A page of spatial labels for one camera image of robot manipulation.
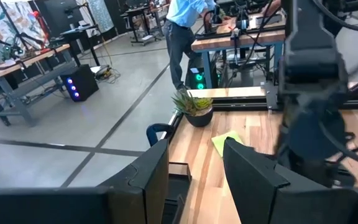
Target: gray concrete floor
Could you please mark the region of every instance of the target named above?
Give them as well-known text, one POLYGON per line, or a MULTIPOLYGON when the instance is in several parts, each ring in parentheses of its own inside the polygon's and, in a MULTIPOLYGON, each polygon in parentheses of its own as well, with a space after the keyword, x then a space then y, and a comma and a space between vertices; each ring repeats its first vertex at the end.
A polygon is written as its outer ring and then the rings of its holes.
MULTIPOLYGON (((348 22, 358 24, 357 19, 348 22)), ((337 44, 347 67, 357 65, 358 32, 343 29, 337 44)), ((53 95, 42 100, 31 111, 37 118, 33 128, 20 117, 10 118, 10 127, 0 122, 0 139, 8 140, 0 144, 0 187, 95 186, 136 158, 121 152, 117 155, 115 149, 147 150, 147 126, 167 123, 172 117, 175 89, 165 40, 131 46, 129 36, 124 35, 96 53, 102 64, 111 64, 121 73, 115 83, 100 83, 100 90, 83 103, 53 95), (17 141, 52 145, 18 146, 17 141), (64 145, 83 151, 67 151, 64 145), (106 153, 94 153, 96 146, 106 153)), ((184 57, 182 67, 187 61, 184 57)), ((83 55, 81 62, 94 65, 90 54, 83 55)), ((260 78, 262 73, 252 75, 260 78)))

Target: succulent plant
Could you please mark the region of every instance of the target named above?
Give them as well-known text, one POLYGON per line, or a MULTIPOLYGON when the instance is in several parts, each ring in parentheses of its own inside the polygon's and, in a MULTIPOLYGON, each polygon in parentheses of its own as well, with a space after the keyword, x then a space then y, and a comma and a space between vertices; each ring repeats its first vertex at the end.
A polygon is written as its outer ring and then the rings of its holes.
POLYGON ((177 110, 192 116, 201 116, 212 107, 211 98, 193 97, 191 93, 179 92, 172 98, 176 104, 177 110))

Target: blue shirt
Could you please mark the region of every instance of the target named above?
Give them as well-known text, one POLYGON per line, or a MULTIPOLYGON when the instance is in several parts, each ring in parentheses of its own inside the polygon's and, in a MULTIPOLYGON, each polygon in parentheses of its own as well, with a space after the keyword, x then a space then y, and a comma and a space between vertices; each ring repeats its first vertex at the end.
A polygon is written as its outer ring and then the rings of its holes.
POLYGON ((213 0, 171 0, 167 19, 179 26, 192 27, 204 9, 213 10, 213 0))

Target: yellow cloth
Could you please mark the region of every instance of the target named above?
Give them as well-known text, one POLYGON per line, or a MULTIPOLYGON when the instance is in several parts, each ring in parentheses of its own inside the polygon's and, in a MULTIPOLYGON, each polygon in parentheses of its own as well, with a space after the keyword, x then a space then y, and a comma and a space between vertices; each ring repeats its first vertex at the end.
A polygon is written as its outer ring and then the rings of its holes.
POLYGON ((214 143, 215 149, 217 150, 217 152, 221 157, 223 157, 224 140, 226 140, 227 137, 234 138, 238 143, 242 144, 241 138, 236 131, 230 131, 226 134, 213 137, 212 142, 214 143))

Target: man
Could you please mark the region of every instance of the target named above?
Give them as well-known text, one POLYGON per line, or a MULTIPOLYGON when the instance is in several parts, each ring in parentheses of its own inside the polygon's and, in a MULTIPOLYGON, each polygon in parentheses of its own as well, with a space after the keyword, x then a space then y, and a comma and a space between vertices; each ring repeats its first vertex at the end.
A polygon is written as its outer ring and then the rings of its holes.
POLYGON ((170 56, 170 70, 172 83, 177 90, 185 90, 186 86, 181 80, 182 69, 180 62, 183 53, 189 58, 191 65, 199 54, 191 49, 195 37, 191 27, 198 16, 202 18, 210 10, 214 9, 214 0, 172 0, 167 14, 167 21, 163 27, 163 33, 167 40, 167 48, 170 56))
MULTIPOLYGON (((291 7, 291 1, 294 0, 273 0, 271 6, 269 7, 267 11, 267 16, 270 16, 277 8, 283 7, 285 12, 287 13, 287 21, 291 21, 292 14, 290 12, 291 7)), ((330 6, 328 3, 328 0, 323 0, 323 4, 327 7, 328 10, 330 10, 334 15, 337 15, 338 18, 342 19, 343 21, 346 19, 346 15, 343 12, 340 12, 338 9, 336 9, 334 6, 330 6)), ((262 10, 262 13, 264 13, 267 10, 267 5, 262 10)), ((336 37, 341 31, 342 26, 337 24, 336 22, 332 21, 330 18, 323 16, 323 23, 324 27, 333 34, 334 37, 336 37)), ((288 36, 291 33, 291 25, 289 22, 287 22, 286 29, 285 29, 285 35, 288 36)))

